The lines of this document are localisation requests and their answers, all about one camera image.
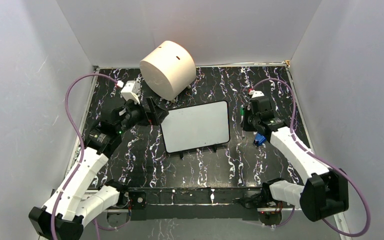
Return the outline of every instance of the white enclosure wall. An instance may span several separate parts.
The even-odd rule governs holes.
[[[61,183],[75,140],[64,95],[90,72],[55,0],[0,0],[0,240],[38,239],[29,211]],[[90,86],[70,97],[77,123]]]
[[[57,0],[100,67],[138,67],[165,40],[196,65],[289,60],[320,1]]]
[[[361,187],[372,211],[362,240],[384,239],[384,1],[323,0],[291,61],[317,154]],[[350,190],[350,231],[364,208]]]

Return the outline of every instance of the white cylinder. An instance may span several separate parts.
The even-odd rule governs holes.
[[[148,86],[168,101],[175,99],[197,75],[189,52],[172,41],[161,43],[140,61],[139,67]]]

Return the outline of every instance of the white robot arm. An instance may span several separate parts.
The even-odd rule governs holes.
[[[242,108],[244,131],[257,132],[256,146],[269,142],[276,147],[298,172],[305,186],[277,178],[262,185],[258,196],[262,204],[286,202],[301,208],[305,216],[315,222],[348,209],[348,182],[341,174],[307,154],[310,149],[299,138],[293,137],[285,122],[274,116],[270,99],[261,91],[250,92],[248,106]]]
[[[145,110],[137,92],[139,83],[128,81],[121,91],[125,104],[115,109],[103,109],[99,122],[85,133],[83,161],[74,163],[67,177],[42,207],[33,207],[28,217],[36,232],[52,239],[51,217],[55,210],[55,232],[58,239],[78,240],[84,226],[111,206],[127,205],[127,186],[114,180],[107,181],[94,195],[81,202],[98,171],[107,163],[116,148],[122,143],[122,133],[135,125],[160,125],[169,114],[159,108],[152,98],[147,98],[149,110]]]

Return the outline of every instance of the marble pattern table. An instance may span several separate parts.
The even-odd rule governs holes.
[[[138,68],[100,69],[99,73],[116,80],[137,81],[141,84],[140,96],[153,97],[162,108],[228,102],[230,117],[230,142],[216,153],[210,148],[185,152],[184,159],[165,152],[161,130],[158,126],[136,126],[123,135],[123,143],[108,163],[98,172],[90,185],[96,189],[110,179],[136,188],[243,188],[259,187],[265,181],[282,177],[291,183],[303,184],[285,157],[270,144],[253,146],[254,134],[243,132],[240,108],[249,102],[248,90],[258,81],[271,77],[290,82],[285,66],[220,66],[198,67],[191,89],[185,89],[175,103],[156,95],[145,83]],[[280,83],[265,82],[258,87],[275,103],[275,115],[290,122],[292,98]],[[99,77],[94,87],[84,129],[98,121],[101,110],[119,106],[124,102],[121,90],[112,82]],[[299,112],[295,131],[308,145]]]

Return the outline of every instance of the blue block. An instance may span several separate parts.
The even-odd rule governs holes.
[[[257,146],[257,147],[259,147],[259,146],[263,145],[263,143],[264,143],[265,141],[266,141],[266,137],[263,136],[263,135],[261,135],[261,134],[259,134],[259,133],[257,132],[257,135],[255,135],[255,139],[254,139],[254,145]]]

